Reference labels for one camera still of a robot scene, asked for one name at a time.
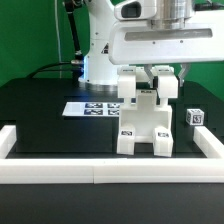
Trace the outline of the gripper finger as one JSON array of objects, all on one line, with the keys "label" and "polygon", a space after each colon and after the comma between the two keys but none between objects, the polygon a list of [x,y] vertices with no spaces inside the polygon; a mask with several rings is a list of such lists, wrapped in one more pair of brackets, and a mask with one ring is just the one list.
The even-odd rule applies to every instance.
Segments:
[{"label": "gripper finger", "polygon": [[145,64],[144,65],[144,71],[149,78],[150,86],[154,86],[154,75],[152,73],[152,65],[151,64]]},{"label": "gripper finger", "polygon": [[180,72],[178,74],[179,85],[180,86],[183,86],[184,79],[185,79],[186,75],[188,74],[188,72],[190,71],[190,67],[191,67],[190,63],[182,63],[181,64],[181,70],[180,70]]}]

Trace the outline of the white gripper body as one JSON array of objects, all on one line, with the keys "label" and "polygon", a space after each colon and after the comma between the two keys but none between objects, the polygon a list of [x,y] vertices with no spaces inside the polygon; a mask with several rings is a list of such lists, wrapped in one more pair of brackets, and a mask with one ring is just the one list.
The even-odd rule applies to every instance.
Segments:
[{"label": "white gripper body", "polygon": [[224,60],[224,15],[194,15],[179,30],[152,30],[147,20],[116,22],[109,38],[113,64]]}]

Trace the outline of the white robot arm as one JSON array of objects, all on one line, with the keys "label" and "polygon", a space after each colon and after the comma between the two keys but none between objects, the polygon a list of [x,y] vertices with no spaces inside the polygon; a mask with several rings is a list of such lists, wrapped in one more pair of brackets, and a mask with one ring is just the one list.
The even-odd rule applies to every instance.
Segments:
[{"label": "white robot arm", "polygon": [[120,65],[179,64],[183,80],[194,62],[224,61],[224,3],[210,0],[84,0],[90,16],[90,51],[83,87],[117,86]]}]

